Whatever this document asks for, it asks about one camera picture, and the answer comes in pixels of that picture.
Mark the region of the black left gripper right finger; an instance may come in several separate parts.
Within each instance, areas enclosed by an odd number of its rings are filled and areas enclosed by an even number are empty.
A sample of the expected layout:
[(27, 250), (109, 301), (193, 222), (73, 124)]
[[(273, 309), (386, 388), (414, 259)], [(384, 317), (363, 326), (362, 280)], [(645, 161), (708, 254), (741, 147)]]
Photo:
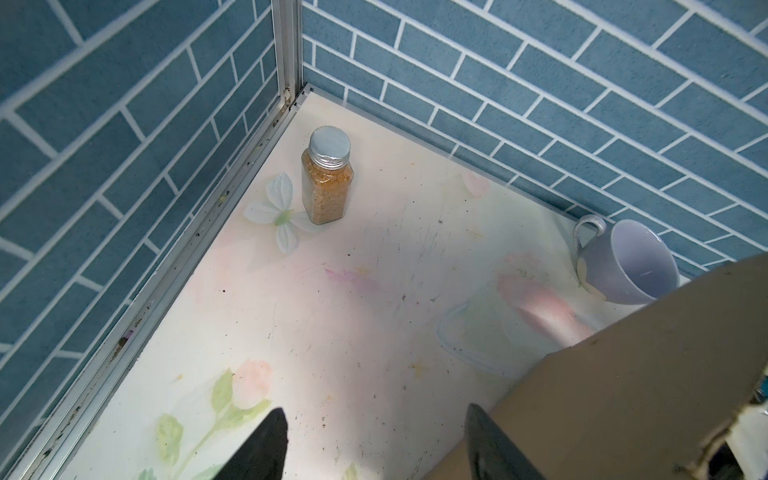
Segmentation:
[(467, 408), (464, 436), (471, 478), (544, 480), (544, 476), (477, 404)]

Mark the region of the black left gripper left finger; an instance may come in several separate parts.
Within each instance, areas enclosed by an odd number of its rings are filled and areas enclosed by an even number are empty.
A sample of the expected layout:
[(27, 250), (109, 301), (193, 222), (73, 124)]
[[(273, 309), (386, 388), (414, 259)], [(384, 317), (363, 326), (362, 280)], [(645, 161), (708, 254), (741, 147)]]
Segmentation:
[(269, 412), (214, 480), (280, 480), (287, 456), (288, 422), (282, 408)]

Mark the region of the brown cardboard box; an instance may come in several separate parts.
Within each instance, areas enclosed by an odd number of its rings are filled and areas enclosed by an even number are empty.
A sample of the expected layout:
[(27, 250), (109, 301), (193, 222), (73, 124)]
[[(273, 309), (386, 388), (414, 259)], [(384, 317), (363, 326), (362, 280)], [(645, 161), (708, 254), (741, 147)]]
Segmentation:
[[(767, 258), (546, 356), (486, 412), (544, 479), (703, 479), (767, 364)], [(472, 479), (465, 436), (431, 472)]]

